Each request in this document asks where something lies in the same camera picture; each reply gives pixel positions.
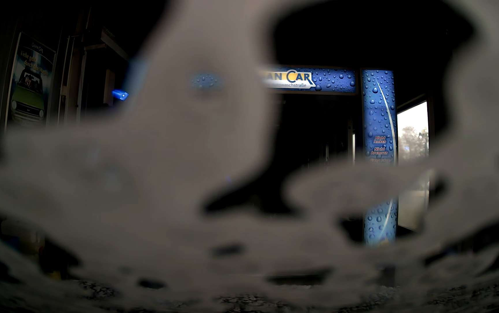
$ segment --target green car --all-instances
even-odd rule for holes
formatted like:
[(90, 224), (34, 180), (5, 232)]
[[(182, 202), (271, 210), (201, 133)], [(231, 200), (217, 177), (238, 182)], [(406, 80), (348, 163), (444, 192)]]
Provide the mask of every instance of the green car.
[(12, 119), (23, 126), (34, 126), (45, 117), (43, 80), (26, 68), (21, 72), (10, 102)]

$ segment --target blue pillar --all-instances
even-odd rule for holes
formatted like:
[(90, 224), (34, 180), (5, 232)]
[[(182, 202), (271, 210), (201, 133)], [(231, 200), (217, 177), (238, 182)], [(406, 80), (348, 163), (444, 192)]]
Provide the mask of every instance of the blue pillar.
[[(376, 166), (396, 166), (398, 128), (392, 71), (362, 70), (364, 98), (364, 151)], [(380, 245), (396, 239), (398, 197), (377, 204), (365, 213), (364, 242)]]

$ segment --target poster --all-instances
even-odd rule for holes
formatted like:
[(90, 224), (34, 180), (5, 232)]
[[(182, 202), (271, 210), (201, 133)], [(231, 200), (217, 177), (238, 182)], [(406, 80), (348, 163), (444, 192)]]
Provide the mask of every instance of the poster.
[(55, 51), (20, 33), (10, 80), (7, 126), (46, 125)]
[[(364, 105), (364, 151), (368, 162), (396, 166), (398, 128), (394, 76), (387, 70), (362, 70)], [(370, 208), (365, 214), (364, 242), (380, 245), (396, 239), (398, 199)]]
[(261, 71), (268, 88), (292, 91), (356, 92), (356, 73), (342, 68), (269, 68)]

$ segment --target white line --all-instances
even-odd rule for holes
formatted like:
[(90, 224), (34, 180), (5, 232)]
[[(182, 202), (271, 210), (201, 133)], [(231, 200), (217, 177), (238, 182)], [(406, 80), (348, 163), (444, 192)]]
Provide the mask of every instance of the white line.
[[(390, 129), (392, 131), (392, 154), (396, 153), (396, 149), (394, 148), (394, 143), (396, 142), (396, 138), (394, 138), (394, 125), (392, 124), (392, 115), (390, 113), (389, 104), (385, 99), (385, 94), (383, 93), (383, 89), (381, 89), (381, 85), (379, 85), (379, 80), (377, 80), (377, 86), (379, 86), (379, 90), (381, 91), (381, 96), (383, 96), (383, 101), (385, 101), (385, 106), (387, 107), (387, 115), (389, 116)], [(392, 166), (396, 166), (396, 160), (392, 161)]]

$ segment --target clean car logo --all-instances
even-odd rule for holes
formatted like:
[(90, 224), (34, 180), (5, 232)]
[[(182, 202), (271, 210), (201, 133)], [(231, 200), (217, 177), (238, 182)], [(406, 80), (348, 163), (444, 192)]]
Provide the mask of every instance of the clean car logo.
[(311, 72), (263, 71), (262, 77), (263, 82), (269, 88), (309, 89), (315, 87), (315, 83), (311, 80)]

